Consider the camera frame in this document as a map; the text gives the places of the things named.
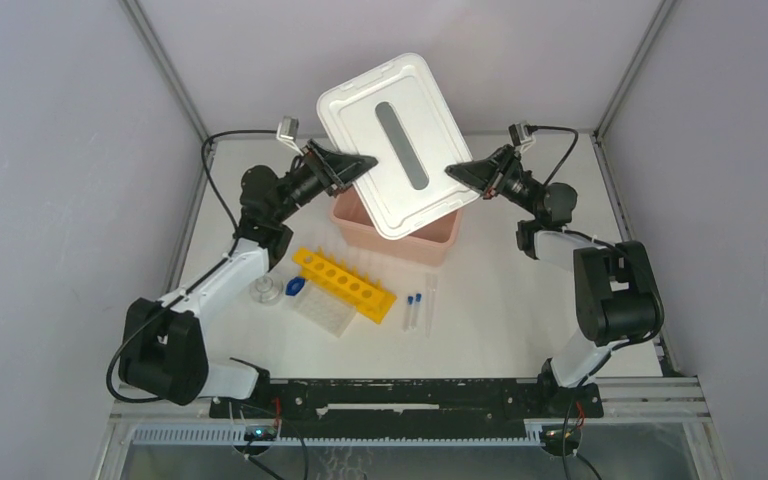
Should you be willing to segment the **white plastic bin lid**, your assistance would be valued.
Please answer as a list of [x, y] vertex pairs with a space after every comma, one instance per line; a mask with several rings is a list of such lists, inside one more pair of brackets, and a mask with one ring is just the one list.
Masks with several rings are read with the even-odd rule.
[[383, 238], [404, 238], [478, 199], [445, 171], [472, 155], [422, 56], [399, 55], [327, 90], [317, 113], [338, 151], [377, 160], [354, 187]]

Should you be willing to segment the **pink plastic bin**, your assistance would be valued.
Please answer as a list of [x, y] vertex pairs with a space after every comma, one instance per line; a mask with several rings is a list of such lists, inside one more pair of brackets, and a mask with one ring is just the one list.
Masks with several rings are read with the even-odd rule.
[[462, 216], [458, 210], [404, 238], [388, 240], [374, 228], [354, 189], [339, 195], [330, 212], [331, 221], [349, 246], [432, 267], [441, 266], [455, 244]]

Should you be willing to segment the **blue bottle cap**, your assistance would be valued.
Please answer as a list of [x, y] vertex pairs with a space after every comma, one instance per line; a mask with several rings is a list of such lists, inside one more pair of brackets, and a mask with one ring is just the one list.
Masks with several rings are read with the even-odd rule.
[[306, 279], [301, 276], [296, 276], [290, 279], [285, 286], [285, 295], [288, 297], [297, 296], [306, 284]]

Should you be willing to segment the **small glass flask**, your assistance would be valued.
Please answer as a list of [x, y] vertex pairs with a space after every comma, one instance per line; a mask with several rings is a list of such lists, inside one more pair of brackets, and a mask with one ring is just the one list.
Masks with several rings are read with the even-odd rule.
[[262, 305], [275, 305], [284, 295], [284, 284], [280, 279], [264, 275], [249, 286], [251, 298]]

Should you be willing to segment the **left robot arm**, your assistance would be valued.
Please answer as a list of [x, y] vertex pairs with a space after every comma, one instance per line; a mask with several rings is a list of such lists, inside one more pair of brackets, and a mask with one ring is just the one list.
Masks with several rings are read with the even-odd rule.
[[105, 374], [108, 393], [123, 403], [116, 380], [145, 392], [142, 403], [185, 406], [220, 397], [250, 417], [271, 407], [263, 369], [243, 360], [213, 359], [204, 333], [243, 290], [284, 257], [293, 236], [286, 221], [321, 194], [335, 197], [378, 164], [376, 158], [329, 150], [310, 140], [282, 176], [255, 165], [241, 177], [241, 212], [228, 249], [206, 272], [162, 297], [138, 298], [126, 312], [123, 340]]

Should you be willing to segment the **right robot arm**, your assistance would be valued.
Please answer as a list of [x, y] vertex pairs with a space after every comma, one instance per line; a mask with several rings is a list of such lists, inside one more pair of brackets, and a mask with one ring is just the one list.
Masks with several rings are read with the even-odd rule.
[[665, 309], [646, 248], [571, 229], [577, 191], [535, 179], [512, 145], [482, 160], [449, 165], [445, 172], [483, 199], [501, 196], [530, 213], [531, 220], [517, 225], [518, 249], [573, 276], [578, 329], [561, 353], [546, 361], [541, 375], [550, 381], [537, 391], [544, 412], [565, 415], [577, 403], [576, 388], [591, 382], [615, 352], [661, 332]]

